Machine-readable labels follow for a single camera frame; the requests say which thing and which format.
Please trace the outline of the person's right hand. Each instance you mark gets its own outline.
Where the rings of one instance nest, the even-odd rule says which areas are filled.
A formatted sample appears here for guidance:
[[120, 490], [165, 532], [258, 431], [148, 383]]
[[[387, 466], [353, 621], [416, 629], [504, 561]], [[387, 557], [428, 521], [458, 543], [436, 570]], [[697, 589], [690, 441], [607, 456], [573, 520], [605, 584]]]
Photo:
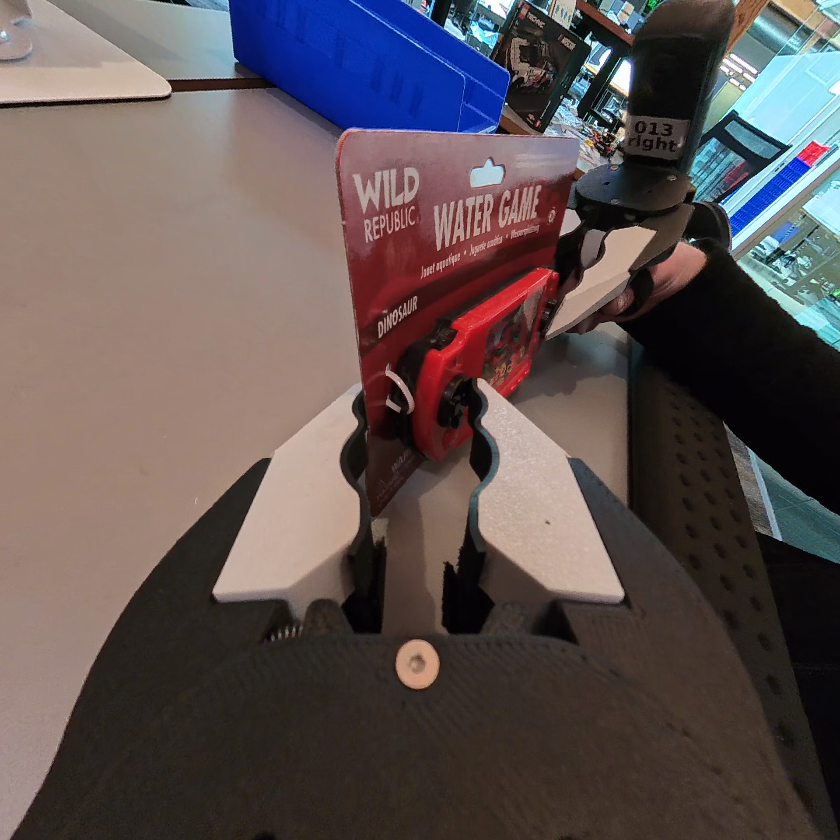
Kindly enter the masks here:
[[634, 313], [630, 312], [635, 306], [635, 297], [633, 289], [627, 287], [619, 296], [569, 328], [567, 332], [583, 334], [594, 330], [602, 323], [624, 323], [640, 318], [656, 308], [659, 303], [682, 291], [700, 273], [706, 263], [707, 254], [702, 249], [680, 241], [670, 257], [651, 268], [653, 289], [643, 306]]

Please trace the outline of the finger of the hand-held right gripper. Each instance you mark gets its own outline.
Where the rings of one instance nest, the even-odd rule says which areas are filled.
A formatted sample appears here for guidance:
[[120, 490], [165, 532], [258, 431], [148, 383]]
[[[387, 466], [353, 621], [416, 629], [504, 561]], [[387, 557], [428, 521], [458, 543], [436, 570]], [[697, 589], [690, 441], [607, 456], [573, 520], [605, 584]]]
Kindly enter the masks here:
[[611, 300], [611, 284], [598, 280], [592, 271], [602, 256], [606, 233], [579, 225], [560, 237], [554, 252], [553, 269], [559, 278], [559, 310], [582, 310], [585, 303], [597, 304], [597, 310]]
[[[590, 274], [598, 280], [605, 280], [611, 284], [611, 300], [625, 290], [631, 277], [631, 267], [635, 260], [645, 252], [646, 247], [654, 239], [653, 229], [634, 225], [620, 227], [605, 232], [602, 243], [602, 256], [594, 265], [592, 271], [587, 270], [585, 278]], [[567, 332], [567, 330], [589, 317], [597, 304], [585, 303], [582, 310], [556, 309], [548, 325], [543, 329], [546, 340]]]

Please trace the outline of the person's dark clothing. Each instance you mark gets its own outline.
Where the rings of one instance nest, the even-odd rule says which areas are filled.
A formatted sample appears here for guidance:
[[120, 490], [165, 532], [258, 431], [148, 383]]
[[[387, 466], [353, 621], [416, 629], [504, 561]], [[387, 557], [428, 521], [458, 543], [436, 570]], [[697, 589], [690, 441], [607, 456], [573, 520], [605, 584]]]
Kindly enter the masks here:
[[805, 714], [839, 819], [839, 565], [757, 533]]

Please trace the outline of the blue plastic bin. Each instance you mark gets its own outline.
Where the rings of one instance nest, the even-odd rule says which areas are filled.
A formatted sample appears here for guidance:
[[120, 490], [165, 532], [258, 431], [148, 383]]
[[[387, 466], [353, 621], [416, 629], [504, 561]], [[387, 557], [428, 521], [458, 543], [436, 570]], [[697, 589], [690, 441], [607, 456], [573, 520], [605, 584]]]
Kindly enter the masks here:
[[497, 130], [508, 72], [404, 2], [228, 8], [237, 62], [344, 130]]

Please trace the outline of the red handheld toy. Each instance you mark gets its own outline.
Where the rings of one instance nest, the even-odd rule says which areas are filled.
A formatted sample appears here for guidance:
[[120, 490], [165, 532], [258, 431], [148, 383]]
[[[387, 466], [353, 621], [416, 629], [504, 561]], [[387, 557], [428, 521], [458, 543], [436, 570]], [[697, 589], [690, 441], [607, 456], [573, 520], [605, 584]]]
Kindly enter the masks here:
[[336, 173], [381, 513], [469, 440], [467, 381], [529, 373], [580, 156], [566, 137], [349, 129]]

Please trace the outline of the black toy car box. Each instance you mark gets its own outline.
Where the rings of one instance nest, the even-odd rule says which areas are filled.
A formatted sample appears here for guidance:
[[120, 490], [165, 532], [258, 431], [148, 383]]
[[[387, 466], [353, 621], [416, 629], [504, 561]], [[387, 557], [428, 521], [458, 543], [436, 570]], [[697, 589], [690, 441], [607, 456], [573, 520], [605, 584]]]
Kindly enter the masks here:
[[544, 133], [590, 54], [590, 45], [531, 2], [514, 2], [490, 59], [509, 74], [506, 104]]

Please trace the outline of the white document stand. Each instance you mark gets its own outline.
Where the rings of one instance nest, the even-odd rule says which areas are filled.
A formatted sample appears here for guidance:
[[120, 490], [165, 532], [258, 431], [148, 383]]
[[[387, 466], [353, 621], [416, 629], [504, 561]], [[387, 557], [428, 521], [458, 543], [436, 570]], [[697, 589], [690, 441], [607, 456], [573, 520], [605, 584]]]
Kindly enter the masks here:
[[46, 1], [1, 2], [3, 107], [160, 100], [170, 83]]

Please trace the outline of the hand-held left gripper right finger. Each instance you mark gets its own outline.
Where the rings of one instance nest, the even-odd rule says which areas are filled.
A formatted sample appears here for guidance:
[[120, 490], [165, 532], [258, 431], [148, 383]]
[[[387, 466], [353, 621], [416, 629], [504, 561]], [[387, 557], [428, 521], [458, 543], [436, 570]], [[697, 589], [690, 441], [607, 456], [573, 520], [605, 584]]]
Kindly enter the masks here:
[[446, 631], [478, 634], [504, 605], [525, 627], [556, 602], [620, 605], [624, 588], [569, 456], [485, 381], [465, 388], [478, 485], [457, 564], [444, 571]]

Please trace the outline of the person's right forearm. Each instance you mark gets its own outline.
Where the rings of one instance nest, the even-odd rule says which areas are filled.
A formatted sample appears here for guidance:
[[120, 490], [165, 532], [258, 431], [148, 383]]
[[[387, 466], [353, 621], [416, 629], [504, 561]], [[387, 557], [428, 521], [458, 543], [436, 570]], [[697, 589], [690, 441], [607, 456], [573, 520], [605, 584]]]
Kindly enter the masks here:
[[839, 355], [768, 297], [724, 248], [640, 318], [621, 323], [757, 456], [839, 512]]

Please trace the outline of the black mesh office chair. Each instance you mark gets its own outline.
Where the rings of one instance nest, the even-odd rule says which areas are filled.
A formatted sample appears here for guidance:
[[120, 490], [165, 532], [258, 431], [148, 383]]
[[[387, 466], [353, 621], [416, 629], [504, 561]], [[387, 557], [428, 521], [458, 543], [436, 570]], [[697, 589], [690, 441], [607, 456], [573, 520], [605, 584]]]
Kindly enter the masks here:
[[701, 139], [689, 178], [695, 203], [722, 203], [790, 149], [731, 110]]

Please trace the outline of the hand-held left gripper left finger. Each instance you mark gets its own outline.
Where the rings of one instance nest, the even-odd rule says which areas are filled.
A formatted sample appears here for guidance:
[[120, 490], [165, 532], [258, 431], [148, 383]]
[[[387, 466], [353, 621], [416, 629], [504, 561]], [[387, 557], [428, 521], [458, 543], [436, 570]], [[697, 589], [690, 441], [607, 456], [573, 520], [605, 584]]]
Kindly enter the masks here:
[[274, 452], [213, 588], [218, 602], [331, 600], [357, 633], [382, 630], [385, 547], [364, 488], [364, 394], [352, 386]]

